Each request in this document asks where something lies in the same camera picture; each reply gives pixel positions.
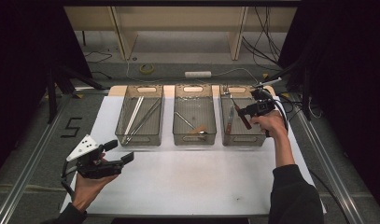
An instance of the table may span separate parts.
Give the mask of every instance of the table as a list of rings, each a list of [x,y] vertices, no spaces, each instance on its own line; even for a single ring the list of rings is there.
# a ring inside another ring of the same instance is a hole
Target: table
[[[164,86],[162,143],[159,147],[121,147],[108,151],[117,160],[129,151],[134,161],[107,185],[87,210],[112,217],[251,217],[267,215],[273,185],[274,142],[262,147],[222,145],[219,102],[213,86],[217,124],[213,146],[175,146],[173,141],[174,86]],[[98,143],[116,139],[122,96],[105,97],[91,136]],[[305,180],[314,185],[292,130],[292,151]],[[63,209],[69,203],[67,195]]]

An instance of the knife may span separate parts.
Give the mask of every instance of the knife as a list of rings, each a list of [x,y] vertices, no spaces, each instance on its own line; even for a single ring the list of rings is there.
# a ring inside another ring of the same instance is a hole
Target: knife
[[[228,122],[227,122],[227,128],[225,129],[225,134],[231,134],[234,112],[235,112],[235,107],[231,105],[230,115],[228,116]]]

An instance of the white power strip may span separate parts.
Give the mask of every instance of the white power strip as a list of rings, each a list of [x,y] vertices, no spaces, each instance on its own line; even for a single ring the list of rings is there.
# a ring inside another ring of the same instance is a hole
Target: white power strip
[[[212,77],[212,73],[210,71],[203,72],[186,72],[186,77]]]

